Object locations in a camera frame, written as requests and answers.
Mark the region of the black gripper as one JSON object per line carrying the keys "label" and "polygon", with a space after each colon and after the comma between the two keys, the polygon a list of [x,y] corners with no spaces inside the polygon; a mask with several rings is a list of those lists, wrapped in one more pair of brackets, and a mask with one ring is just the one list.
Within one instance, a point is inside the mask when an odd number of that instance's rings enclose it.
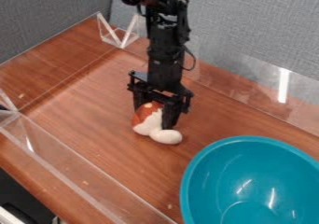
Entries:
{"label": "black gripper", "polygon": [[181,113],[189,113],[194,92],[182,84],[185,55],[170,60],[150,59],[147,71],[131,70],[127,89],[134,93],[134,107],[153,101],[159,102],[163,108],[162,128],[171,130],[180,121]]}

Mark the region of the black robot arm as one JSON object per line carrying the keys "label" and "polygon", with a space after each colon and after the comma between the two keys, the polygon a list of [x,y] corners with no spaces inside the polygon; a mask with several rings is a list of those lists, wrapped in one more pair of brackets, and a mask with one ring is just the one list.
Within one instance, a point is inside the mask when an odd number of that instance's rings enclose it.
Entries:
{"label": "black robot arm", "polygon": [[190,41],[190,0],[122,0],[138,8],[146,18],[149,69],[131,71],[129,90],[134,92],[134,106],[139,109],[149,102],[162,105],[162,129],[176,127],[181,113],[190,111],[194,93],[182,85],[182,73],[194,67],[185,66],[185,53],[193,55]]}

